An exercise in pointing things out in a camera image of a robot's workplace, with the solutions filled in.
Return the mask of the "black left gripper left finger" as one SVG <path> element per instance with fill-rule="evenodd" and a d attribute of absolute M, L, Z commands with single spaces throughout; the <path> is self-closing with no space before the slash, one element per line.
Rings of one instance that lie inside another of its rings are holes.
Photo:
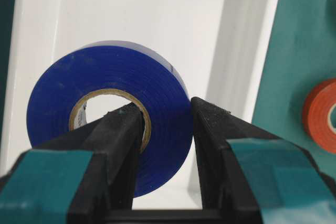
<path fill-rule="evenodd" d="M 1 177 L 1 223 L 100 223 L 131 209 L 142 134 L 130 103 L 22 152 Z"/>

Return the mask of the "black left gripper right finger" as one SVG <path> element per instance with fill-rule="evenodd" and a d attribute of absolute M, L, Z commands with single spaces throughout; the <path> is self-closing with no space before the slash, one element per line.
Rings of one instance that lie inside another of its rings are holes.
<path fill-rule="evenodd" d="M 310 152 L 191 99 L 202 206 L 227 223 L 335 223 L 335 180 Z"/>

